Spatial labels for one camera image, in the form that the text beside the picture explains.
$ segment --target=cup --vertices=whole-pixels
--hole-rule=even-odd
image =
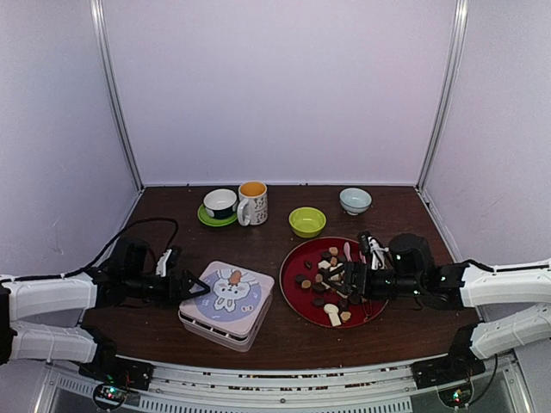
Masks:
[[[242,226],[260,225],[268,219],[268,188],[262,182],[239,187],[238,221]]]
[[[235,213],[238,196],[229,189],[216,189],[203,199],[205,211],[210,218],[226,219]]]

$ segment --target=wooden table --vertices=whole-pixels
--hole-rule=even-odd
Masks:
[[[269,219],[258,227],[209,228],[196,217],[207,187],[148,188],[130,219],[153,216],[179,221],[175,244],[183,247],[180,265],[201,274],[214,260],[234,263],[277,279],[287,253],[304,242],[288,224],[296,207],[322,210],[322,236],[351,237],[369,230],[384,244],[401,232],[426,237],[436,263],[451,262],[436,227],[413,188],[366,188],[374,202],[366,213],[351,217],[338,202],[341,187],[269,187]],[[161,254],[170,225],[142,225],[131,234]],[[274,301],[247,353],[224,348],[188,333],[176,308],[108,308],[88,311],[84,322],[116,341],[119,354],[200,367],[277,369],[353,367],[446,353],[455,331],[477,320],[475,311],[412,311],[410,299],[390,302],[375,320],[349,330],[330,330],[306,322],[291,310],[275,284]]]

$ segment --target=bunny illustration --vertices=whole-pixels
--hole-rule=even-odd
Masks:
[[[216,271],[218,280],[214,283],[213,291],[217,295],[214,309],[227,312],[235,310],[235,302],[249,295],[251,286],[258,281],[250,274],[242,274],[239,270],[222,269]]]

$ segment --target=yellow-green bowl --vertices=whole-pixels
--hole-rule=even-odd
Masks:
[[[293,232],[301,238],[317,237],[324,229],[326,222],[324,213],[309,206],[295,209],[289,215],[289,224]]]

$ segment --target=round red plate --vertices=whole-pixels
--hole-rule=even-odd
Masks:
[[[321,261],[321,253],[327,251],[330,247],[337,247],[339,255],[344,255],[343,247],[345,243],[350,244],[350,255],[353,261],[359,259],[359,247],[356,241],[347,238],[325,237],[314,239],[302,243],[292,250],[285,261],[279,273],[279,285],[282,289],[283,297],[293,310],[298,312],[303,318],[311,323],[324,327],[331,326],[329,317],[325,314],[323,307],[314,307],[313,299],[323,297],[326,303],[337,304],[340,296],[337,293],[326,291],[323,294],[316,294],[312,288],[304,290],[300,288],[294,277],[297,274],[304,274],[307,279],[314,283],[314,277],[318,273],[318,262]],[[312,263],[312,269],[304,266],[304,261]],[[373,320],[387,305],[386,301],[367,301],[360,305],[349,305],[349,312],[352,314],[348,323],[343,323],[338,329],[355,327]]]

